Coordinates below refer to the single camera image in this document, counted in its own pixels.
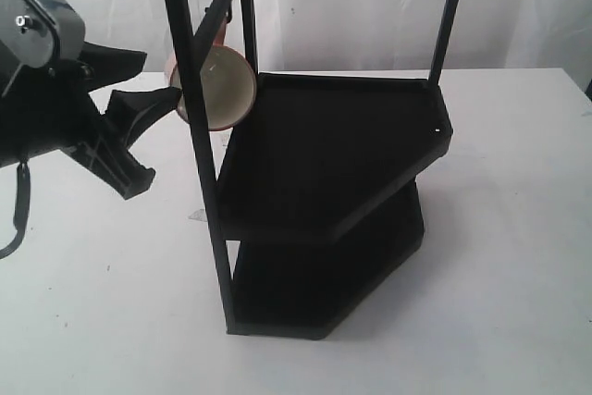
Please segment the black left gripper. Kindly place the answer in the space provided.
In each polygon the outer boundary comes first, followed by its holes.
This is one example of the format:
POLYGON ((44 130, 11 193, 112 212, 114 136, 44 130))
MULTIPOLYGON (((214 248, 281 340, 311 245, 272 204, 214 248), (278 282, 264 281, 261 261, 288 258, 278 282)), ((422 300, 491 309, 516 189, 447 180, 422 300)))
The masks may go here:
POLYGON ((1 98, 1 166, 64 149, 124 200, 147 191, 155 170, 128 148, 177 108, 179 89, 113 90, 106 118, 90 97, 140 74, 146 58, 142 51, 84 43, 73 61, 22 68, 1 98))

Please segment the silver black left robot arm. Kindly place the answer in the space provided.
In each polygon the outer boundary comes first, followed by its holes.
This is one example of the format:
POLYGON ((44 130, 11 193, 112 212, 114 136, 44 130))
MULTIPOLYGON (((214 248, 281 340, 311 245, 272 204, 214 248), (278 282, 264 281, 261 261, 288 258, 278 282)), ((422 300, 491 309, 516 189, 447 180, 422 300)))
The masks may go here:
POLYGON ((138 76, 147 54, 88 43, 85 33, 66 0, 1 0, 1 165, 59 150, 130 199, 155 176, 130 147, 181 91, 113 90, 100 112, 91 93, 138 76))

